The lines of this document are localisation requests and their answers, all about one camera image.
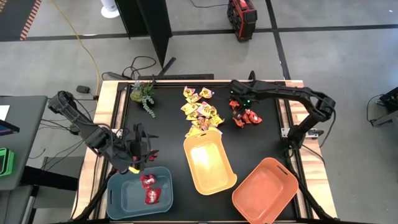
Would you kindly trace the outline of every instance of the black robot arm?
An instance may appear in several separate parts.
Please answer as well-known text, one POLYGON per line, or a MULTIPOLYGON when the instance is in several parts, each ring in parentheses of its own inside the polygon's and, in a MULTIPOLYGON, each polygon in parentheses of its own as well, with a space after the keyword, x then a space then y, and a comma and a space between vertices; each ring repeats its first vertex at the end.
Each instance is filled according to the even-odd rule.
POLYGON ((291 127, 287 134, 289 146, 296 149, 301 148, 305 134, 309 130, 317 123, 331 118, 336 104, 326 94, 313 91, 308 87, 286 87, 262 81, 253 81, 245 85, 237 80, 232 80, 230 87, 231 99, 239 103, 233 111, 235 119, 240 119, 245 109, 250 109, 252 103, 266 98, 281 98, 302 103, 309 115, 300 124, 291 127), (315 104, 312 103, 312 98, 317 100, 315 104))
POLYGON ((136 170, 144 169, 149 156, 157 152, 151 151, 149 140, 157 136, 147 134, 142 124, 134 125, 134 138, 124 140, 123 137, 118 137, 113 133, 108 125, 95 124, 81 113, 76 106, 75 98, 69 92, 58 92, 49 101, 48 108, 54 113, 64 115, 79 129, 85 144, 97 156, 107 158, 112 166, 122 173, 130 167, 136 170), (142 138, 147 138, 147 142, 143 142, 142 138))

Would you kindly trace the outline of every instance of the gray floor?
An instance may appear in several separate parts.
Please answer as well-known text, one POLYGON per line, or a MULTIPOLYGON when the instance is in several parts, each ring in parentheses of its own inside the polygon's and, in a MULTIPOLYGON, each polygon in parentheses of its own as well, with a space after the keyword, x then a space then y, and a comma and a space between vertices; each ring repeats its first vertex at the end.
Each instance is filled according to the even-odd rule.
MULTIPOLYGON (((226 3, 194 0, 197 5, 226 3)), ((97 0, 57 0, 79 34, 124 32, 120 18, 103 19, 97 0)), ((270 27, 265 1, 255 0, 258 27, 270 27)), ((279 27, 356 26, 398 24, 397 1, 373 0, 273 0, 279 27)), ((189 0, 167 0, 172 30, 229 29, 224 6, 196 9, 189 0)), ((72 35, 66 22, 49 0, 43 0, 29 36, 72 35)), ((398 84, 398 29, 280 34, 292 79, 304 80, 314 90, 324 91, 337 102, 337 121, 322 153, 342 220, 396 223, 398 218, 398 140, 387 125, 372 128, 366 121, 366 103, 398 84)), ((138 55, 155 57, 149 38, 84 40, 100 72, 121 70, 138 55)), ((96 74, 86 52, 75 40, 1 42, 0 95, 47 95, 68 90, 79 98, 77 85, 96 88, 96 74)), ((246 78, 255 70, 258 78, 282 79, 282 70, 270 33, 255 34, 238 43, 233 34, 172 37, 167 58, 176 57, 168 74, 214 73, 217 79, 246 78)), ((147 65, 147 60, 137 66, 147 65)), ((159 66, 143 72, 158 73, 159 66)), ((84 101, 88 110, 95 104, 84 101)), ((383 114, 372 104, 370 115, 383 114)), ((44 118, 63 119, 46 111, 44 118)), ((327 129, 329 123, 318 125, 327 129)), ((29 160, 40 167, 44 156, 55 156, 78 137, 65 131, 41 129, 31 156, 46 148, 43 156, 29 160)), ((72 155, 83 156, 80 147, 72 155)), ((67 220, 70 209, 39 211, 35 223, 67 220)))

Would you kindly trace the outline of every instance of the green box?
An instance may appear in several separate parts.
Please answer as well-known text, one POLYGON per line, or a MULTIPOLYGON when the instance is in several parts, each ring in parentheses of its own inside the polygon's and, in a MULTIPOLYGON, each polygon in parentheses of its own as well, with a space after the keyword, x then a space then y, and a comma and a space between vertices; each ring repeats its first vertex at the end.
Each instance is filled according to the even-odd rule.
POLYGON ((14 153, 7 148, 0 149, 0 177, 12 173, 14 153))

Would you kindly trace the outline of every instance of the red power station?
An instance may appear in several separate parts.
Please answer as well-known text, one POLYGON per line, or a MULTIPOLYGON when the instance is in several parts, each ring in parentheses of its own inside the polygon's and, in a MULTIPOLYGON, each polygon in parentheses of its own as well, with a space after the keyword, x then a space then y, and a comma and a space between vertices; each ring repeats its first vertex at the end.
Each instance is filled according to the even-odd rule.
POLYGON ((252 1, 229 0, 227 15, 238 41, 250 40, 257 21, 257 10, 252 1))

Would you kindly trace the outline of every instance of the yellow cable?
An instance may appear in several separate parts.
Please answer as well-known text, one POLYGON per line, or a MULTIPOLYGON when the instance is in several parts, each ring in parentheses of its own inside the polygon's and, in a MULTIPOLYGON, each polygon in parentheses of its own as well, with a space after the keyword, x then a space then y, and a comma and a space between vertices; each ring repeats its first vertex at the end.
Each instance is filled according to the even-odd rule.
POLYGON ((72 24, 70 23, 68 17, 61 11, 61 9, 57 6, 57 4, 55 3, 54 0, 51 0, 52 4, 57 8, 58 12, 60 12, 60 14, 63 16, 63 18, 66 20, 66 22, 69 24, 70 28, 72 28, 73 32, 76 35, 77 40, 79 41, 79 44, 81 45, 81 47, 83 47, 83 49, 86 50, 86 52, 88 53, 88 55, 90 56, 91 60, 94 63, 95 66, 95 70, 97 72, 97 86, 95 88, 95 95, 98 96, 98 88, 100 87, 100 70, 98 69, 98 65, 95 62, 95 59, 93 57, 93 55, 90 53, 90 51, 83 45, 83 42, 80 40, 79 35, 77 34, 75 28, 73 28, 72 24))

